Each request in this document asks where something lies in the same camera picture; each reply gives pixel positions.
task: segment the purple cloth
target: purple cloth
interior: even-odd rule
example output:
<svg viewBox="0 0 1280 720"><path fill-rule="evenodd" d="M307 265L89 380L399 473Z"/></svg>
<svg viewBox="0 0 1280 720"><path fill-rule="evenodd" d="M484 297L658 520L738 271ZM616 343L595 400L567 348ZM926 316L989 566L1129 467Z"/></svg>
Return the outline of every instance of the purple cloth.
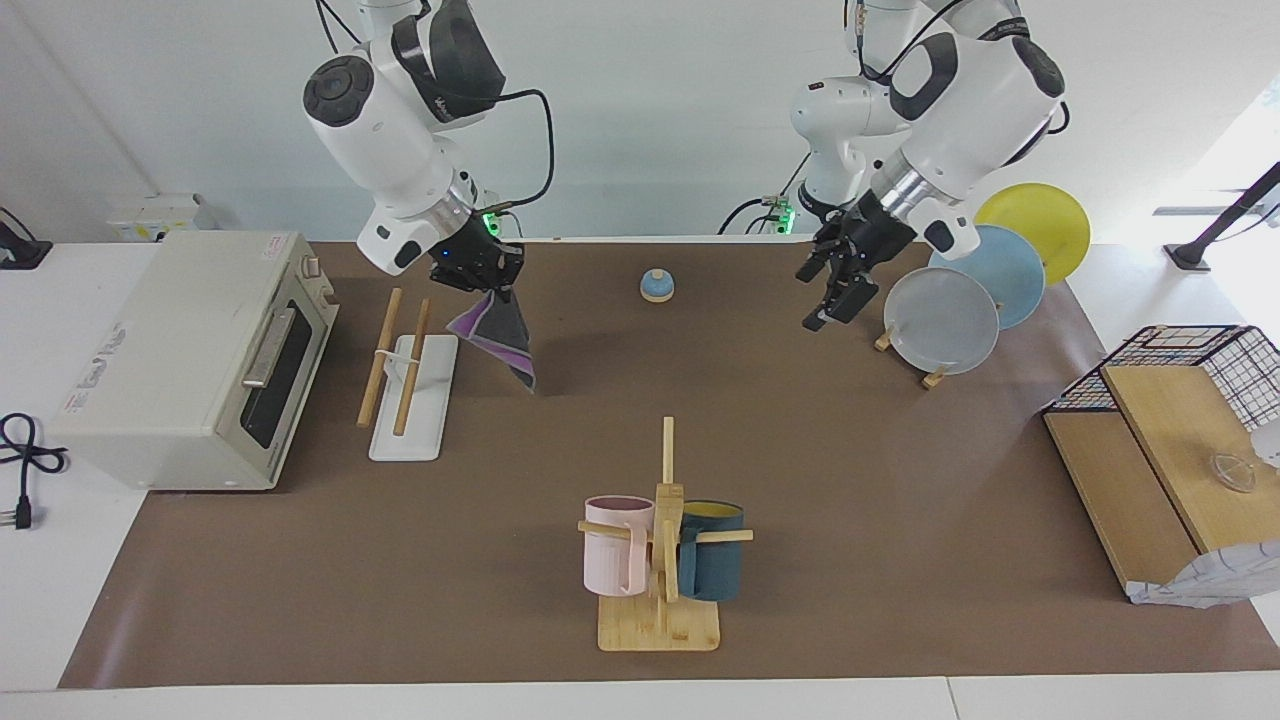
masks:
<svg viewBox="0 0 1280 720"><path fill-rule="evenodd" d="M534 392L538 378L534 375L534 357L529 354L529 328L515 291L507 302L492 290L485 292L480 302L454 318L448 328L453 334L506 363L516 379L529 392Z"/></svg>

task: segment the dark green mug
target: dark green mug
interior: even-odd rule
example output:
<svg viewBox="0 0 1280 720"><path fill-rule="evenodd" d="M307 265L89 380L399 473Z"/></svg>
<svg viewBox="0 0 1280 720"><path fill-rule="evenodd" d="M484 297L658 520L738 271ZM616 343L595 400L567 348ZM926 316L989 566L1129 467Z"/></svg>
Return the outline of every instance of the dark green mug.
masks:
<svg viewBox="0 0 1280 720"><path fill-rule="evenodd" d="M731 502L691 500L680 523L680 594L723 602L737 597L742 578L742 543L698 544L698 533L741 530L745 512Z"/></svg>

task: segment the green led light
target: green led light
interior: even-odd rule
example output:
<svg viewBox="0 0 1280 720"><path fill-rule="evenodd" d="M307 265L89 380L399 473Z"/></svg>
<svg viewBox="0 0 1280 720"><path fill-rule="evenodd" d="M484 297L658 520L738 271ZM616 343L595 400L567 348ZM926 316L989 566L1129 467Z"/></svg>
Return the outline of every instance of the green led light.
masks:
<svg viewBox="0 0 1280 720"><path fill-rule="evenodd" d="M502 237L502 220L498 219L497 213L485 213L484 224L489 228L489 234L494 237Z"/></svg>
<svg viewBox="0 0 1280 720"><path fill-rule="evenodd" d="M796 211L791 208L791 201L778 197L769 205L769 214L778 218L773 222L773 232L777 234L790 234L796 223Z"/></svg>

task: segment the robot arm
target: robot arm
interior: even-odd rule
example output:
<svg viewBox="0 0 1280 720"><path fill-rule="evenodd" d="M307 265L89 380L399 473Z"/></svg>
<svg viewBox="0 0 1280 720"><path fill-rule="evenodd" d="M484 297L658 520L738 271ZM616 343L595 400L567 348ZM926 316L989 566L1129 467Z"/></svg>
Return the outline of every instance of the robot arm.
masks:
<svg viewBox="0 0 1280 720"><path fill-rule="evenodd" d="M433 279L509 296L524 251L489 233L475 179L433 132L479 120L504 85L466 0L424 4L311 76L303 106L312 128L374 196L357 245L378 268L398 275L430 255Z"/></svg>
<svg viewBox="0 0 1280 720"><path fill-rule="evenodd" d="M942 13L956 33L992 40L1025 32L1016 0L863 0L850 4L845 46L858 58L856 77L824 78L801 91L791 122L812 151L809 173L792 205L826 219L851 206L879 164L902 143L910 123L890 105L891 67L922 22Z"/></svg>
<svg viewBox="0 0 1280 720"><path fill-rule="evenodd" d="M916 234L947 258L977 249L978 233L965 199L987 174L1029 151L1061 104L1062 76L1030 41L1014 0L959 5L929 0L928 5L951 8L945 17L957 32L925 37L896 67L888 64L892 58L879 64L879 58L867 54L864 64L884 72L873 69L855 78L870 88L870 102L887 102L910 135L896 151L876 159L874 174L863 165L856 202L818 199L827 210L824 224L796 273L810 282L823 265L831 266L823 302L805 319L812 331L829 320L851 322L878 291L869 270L896 256ZM867 27L872 27L869 19ZM861 46L865 51L865 42ZM887 87L877 91L884 82ZM852 127L850 135L860 131ZM818 151L814 145L814 158ZM813 199L806 178L801 204L822 208Z"/></svg>

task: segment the wire basket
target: wire basket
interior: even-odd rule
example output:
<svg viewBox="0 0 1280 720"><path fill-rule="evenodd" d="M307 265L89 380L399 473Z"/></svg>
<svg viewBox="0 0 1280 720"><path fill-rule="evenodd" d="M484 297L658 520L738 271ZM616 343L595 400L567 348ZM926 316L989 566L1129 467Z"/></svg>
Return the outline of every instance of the wire basket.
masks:
<svg viewBox="0 0 1280 720"><path fill-rule="evenodd" d="M1253 432L1280 418L1280 351L1253 325L1149 325L1075 380L1043 413L1119 410L1102 368L1198 365Z"/></svg>

